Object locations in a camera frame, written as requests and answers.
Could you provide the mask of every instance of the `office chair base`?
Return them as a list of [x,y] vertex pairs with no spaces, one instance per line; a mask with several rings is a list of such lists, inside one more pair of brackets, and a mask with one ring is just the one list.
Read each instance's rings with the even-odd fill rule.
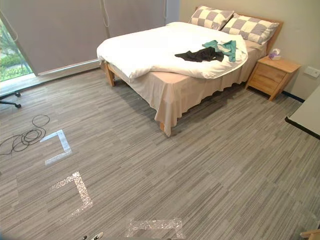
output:
[[21,96],[20,92],[18,92],[18,91],[9,93],[4,96],[0,96],[0,104],[10,104],[10,105],[14,105],[17,109],[21,108],[21,104],[16,104],[15,102],[11,102],[11,101],[2,101],[2,99],[6,98],[8,96],[11,96],[13,94],[16,95],[17,97]]

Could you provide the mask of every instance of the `bed leg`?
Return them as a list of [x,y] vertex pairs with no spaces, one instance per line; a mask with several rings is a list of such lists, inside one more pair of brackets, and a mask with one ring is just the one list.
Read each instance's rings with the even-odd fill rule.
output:
[[159,127],[162,130],[162,132],[165,132],[165,125],[162,122],[160,122]]
[[110,86],[115,86],[115,74],[109,69],[109,64],[104,64],[104,72],[106,75],[106,80],[110,84]]

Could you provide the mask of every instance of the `pillow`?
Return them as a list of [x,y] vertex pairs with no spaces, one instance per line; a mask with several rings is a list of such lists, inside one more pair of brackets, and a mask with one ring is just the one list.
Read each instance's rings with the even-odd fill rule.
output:
[[235,11],[224,11],[207,6],[198,7],[191,16],[189,23],[201,27],[220,30],[232,17]]
[[275,33],[279,23],[234,14],[221,30],[227,34],[240,34],[243,39],[265,44]]

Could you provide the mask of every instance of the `wall outlet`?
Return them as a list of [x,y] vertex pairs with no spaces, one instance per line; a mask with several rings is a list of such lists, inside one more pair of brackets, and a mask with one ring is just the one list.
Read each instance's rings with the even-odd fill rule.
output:
[[317,78],[317,77],[319,77],[319,75],[320,75],[320,70],[308,66],[308,67],[304,70],[304,73],[310,75],[311,77]]

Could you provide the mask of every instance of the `headboard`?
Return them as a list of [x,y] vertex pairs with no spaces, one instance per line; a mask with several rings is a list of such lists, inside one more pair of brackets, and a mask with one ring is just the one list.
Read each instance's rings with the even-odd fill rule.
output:
[[275,44],[277,38],[278,38],[278,35],[281,31],[281,28],[282,28],[282,25],[284,24],[283,21],[279,21],[279,20],[273,20],[273,19],[269,19],[269,18],[265,18],[265,17],[260,17],[260,16],[252,16],[252,15],[249,15],[249,14],[245,14],[245,13],[240,13],[240,12],[237,12],[237,14],[239,15],[243,15],[243,16],[246,16],[246,17],[250,17],[250,18],[256,18],[256,19],[261,19],[261,20],[265,20],[265,21],[269,21],[269,22],[272,22],[272,23],[278,23],[279,26],[276,28],[273,36],[269,39],[269,41],[267,42],[266,44],[266,54],[268,55],[270,53],[270,50],[272,49],[273,45]]

